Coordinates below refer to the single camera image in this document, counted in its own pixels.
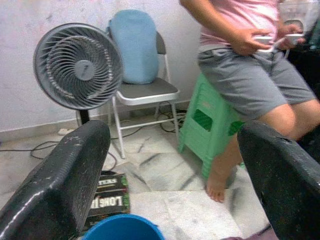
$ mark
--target blue cushion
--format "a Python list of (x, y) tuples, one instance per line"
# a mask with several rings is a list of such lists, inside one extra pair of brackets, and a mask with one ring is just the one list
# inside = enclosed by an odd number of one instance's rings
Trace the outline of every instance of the blue cushion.
[(157, 30), (151, 17), (139, 10), (121, 10), (109, 23), (123, 61), (123, 82), (149, 84), (158, 74)]

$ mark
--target green plastic stool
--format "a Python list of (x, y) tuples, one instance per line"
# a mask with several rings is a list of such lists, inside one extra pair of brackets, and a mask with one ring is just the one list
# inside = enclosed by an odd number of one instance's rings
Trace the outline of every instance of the green plastic stool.
[(181, 153), (187, 146), (193, 151), (202, 160), (202, 175), (207, 179), (213, 158), (223, 153), (242, 124), (235, 110), (200, 74), (180, 129), (178, 150)]

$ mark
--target person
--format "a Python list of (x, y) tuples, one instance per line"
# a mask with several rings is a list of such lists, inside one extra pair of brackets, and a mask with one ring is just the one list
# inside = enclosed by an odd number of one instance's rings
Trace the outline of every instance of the person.
[[(202, 25), (198, 64), (202, 73), (243, 121), (258, 120), (283, 136), (298, 140), (320, 124), (320, 102), (281, 50), (294, 48), (284, 39), (298, 33), (285, 25), (278, 0), (180, 0)], [(271, 44), (255, 40), (272, 37)], [(214, 157), (206, 183), (207, 195), (225, 199), (232, 168), (242, 162), (237, 135)]]

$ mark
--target power strip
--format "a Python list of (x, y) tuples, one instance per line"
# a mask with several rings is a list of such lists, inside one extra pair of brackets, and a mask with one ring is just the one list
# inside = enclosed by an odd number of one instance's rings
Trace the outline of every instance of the power strip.
[(58, 131), (58, 135), (59, 136), (65, 136), (65, 135), (67, 135), (68, 133), (71, 133), (71, 132), (73, 132), (74, 131), (74, 129), (72, 129), (72, 128), (61, 128), (59, 131)]

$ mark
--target pink shirt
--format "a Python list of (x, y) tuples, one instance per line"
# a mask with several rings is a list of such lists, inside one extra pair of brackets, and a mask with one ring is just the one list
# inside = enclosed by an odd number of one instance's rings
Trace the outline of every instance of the pink shirt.
[[(278, 0), (210, 0), (215, 9), (239, 29), (258, 28), (271, 30), (277, 36)], [(205, 27), (201, 29), (200, 46), (228, 45), (219, 35)]]

